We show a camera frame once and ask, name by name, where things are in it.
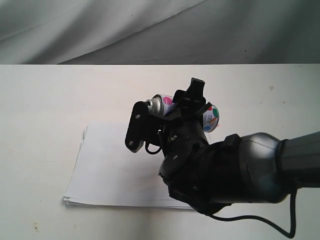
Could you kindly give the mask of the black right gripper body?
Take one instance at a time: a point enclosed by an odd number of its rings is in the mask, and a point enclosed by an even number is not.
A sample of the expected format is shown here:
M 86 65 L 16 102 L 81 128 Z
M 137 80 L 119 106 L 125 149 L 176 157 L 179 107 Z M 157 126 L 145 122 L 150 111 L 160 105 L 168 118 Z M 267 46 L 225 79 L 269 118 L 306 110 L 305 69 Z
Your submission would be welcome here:
M 164 160 L 159 169 L 163 179 L 173 179 L 199 148 L 206 146 L 208 140 L 203 130 L 203 113 L 210 103 L 206 99 L 190 99 L 186 91 L 177 90 L 173 110 L 165 115 L 168 120 L 163 126 L 162 151 Z

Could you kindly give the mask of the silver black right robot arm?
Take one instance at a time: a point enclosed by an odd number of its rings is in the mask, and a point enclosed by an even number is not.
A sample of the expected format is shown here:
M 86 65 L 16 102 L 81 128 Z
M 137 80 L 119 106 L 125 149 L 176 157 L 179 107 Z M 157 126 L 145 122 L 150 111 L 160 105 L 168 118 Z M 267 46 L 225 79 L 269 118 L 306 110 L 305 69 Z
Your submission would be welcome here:
M 163 127 L 159 175 L 169 196 L 211 216 L 235 203 L 283 201 L 300 188 L 320 186 L 320 134 L 279 140 L 258 132 L 209 144 L 203 117 L 204 81 L 177 90 L 172 121 Z

